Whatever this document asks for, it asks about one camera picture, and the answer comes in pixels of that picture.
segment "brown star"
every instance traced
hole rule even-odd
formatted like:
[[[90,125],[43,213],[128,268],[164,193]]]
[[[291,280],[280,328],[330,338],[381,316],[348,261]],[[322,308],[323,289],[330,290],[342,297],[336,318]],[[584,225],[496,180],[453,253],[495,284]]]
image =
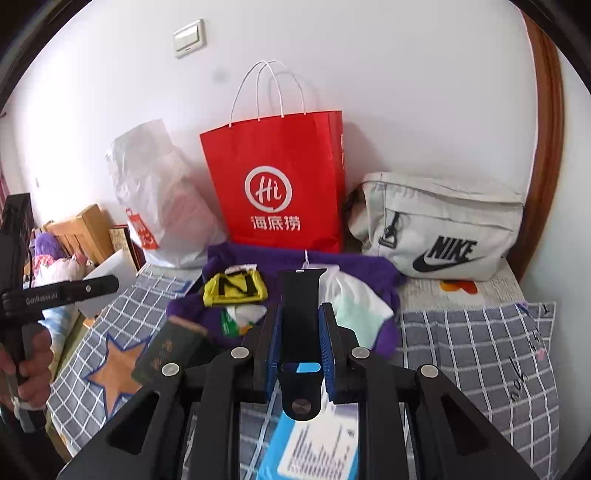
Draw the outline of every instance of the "brown star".
[[[144,351],[147,340],[126,349],[107,335],[107,353],[103,364],[89,374],[86,379],[103,389],[103,401],[107,418],[113,414],[115,407],[124,396],[135,394],[141,385],[131,378],[135,362]]]

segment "purple cloth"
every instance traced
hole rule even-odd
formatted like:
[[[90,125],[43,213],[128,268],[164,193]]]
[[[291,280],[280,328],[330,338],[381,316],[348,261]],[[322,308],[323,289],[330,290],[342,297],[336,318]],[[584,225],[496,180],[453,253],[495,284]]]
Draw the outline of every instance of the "purple cloth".
[[[35,255],[51,255],[53,260],[66,257],[56,236],[49,232],[40,233],[35,238]]]
[[[262,302],[266,305],[269,302],[281,300],[279,273],[285,270],[297,270],[305,261],[306,254],[301,250],[255,247],[227,242],[212,245],[207,250],[203,280],[207,282],[217,273],[224,272],[233,265],[256,264],[267,286],[269,296]],[[311,264],[338,265],[341,271],[365,282],[376,295],[390,305],[395,313],[398,311],[400,299],[396,287],[404,282],[405,277],[386,258],[358,254],[327,254],[308,250],[308,261]],[[205,307],[203,296],[193,293],[182,299],[172,300],[168,304],[166,313],[203,325],[210,331],[217,344],[233,348],[240,345],[242,339],[223,335],[220,325],[222,310],[222,307]],[[394,320],[387,320],[379,331],[374,350],[390,356],[398,345],[398,337]]]

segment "blue wipes package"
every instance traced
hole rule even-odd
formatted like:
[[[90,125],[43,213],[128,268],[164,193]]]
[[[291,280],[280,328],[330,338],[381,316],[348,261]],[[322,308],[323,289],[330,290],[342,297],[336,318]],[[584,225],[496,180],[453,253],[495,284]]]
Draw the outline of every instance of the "blue wipes package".
[[[300,364],[298,372],[317,371]],[[316,418],[295,421],[281,414],[257,480],[354,480],[358,468],[358,405],[335,405],[322,384]]]

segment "black swoosh logo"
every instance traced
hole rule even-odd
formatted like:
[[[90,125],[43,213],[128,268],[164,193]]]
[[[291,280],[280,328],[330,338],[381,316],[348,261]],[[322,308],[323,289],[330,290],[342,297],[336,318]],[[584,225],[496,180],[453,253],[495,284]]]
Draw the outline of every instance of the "black swoosh logo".
[[[440,264],[440,265],[429,265],[427,262],[425,262],[425,255],[427,255],[427,252],[428,252],[428,250],[413,262],[413,268],[419,273],[437,272],[439,270],[445,270],[446,268],[457,267],[458,265],[463,265],[464,263],[474,262],[476,260],[482,260],[484,258],[484,257],[478,257],[478,258],[472,258],[471,260],[468,258],[462,258],[461,260],[458,260],[457,262],[454,262],[454,263],[444,263],[444,264]]]

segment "silver screw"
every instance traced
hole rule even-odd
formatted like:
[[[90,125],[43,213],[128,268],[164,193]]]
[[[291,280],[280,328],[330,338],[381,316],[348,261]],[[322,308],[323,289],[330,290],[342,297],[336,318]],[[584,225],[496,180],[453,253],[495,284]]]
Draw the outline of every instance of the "silver screw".
[[[305,398],[296,398],[291,402],[291,408],[298,415],[307,415],[312,410],[312,404]]]
[[[427,378],[435,378],[439,375],[439,370],[434,365],[423,365],[421,367],[421,374]]]
[[[250,352],[248,351],[248,348],[244,346],[237,346],[234,350],[232,350],[232,358],[246,358],[249,353]]]
[[[369,350],[367,350],[364,346],[356,346],[351,350],[351,355],[355,358],[367,358],[369,357]]]
[[[162,367],[162,374],[165,377],[174,377],[180,370],[177,364],[166,364]]]

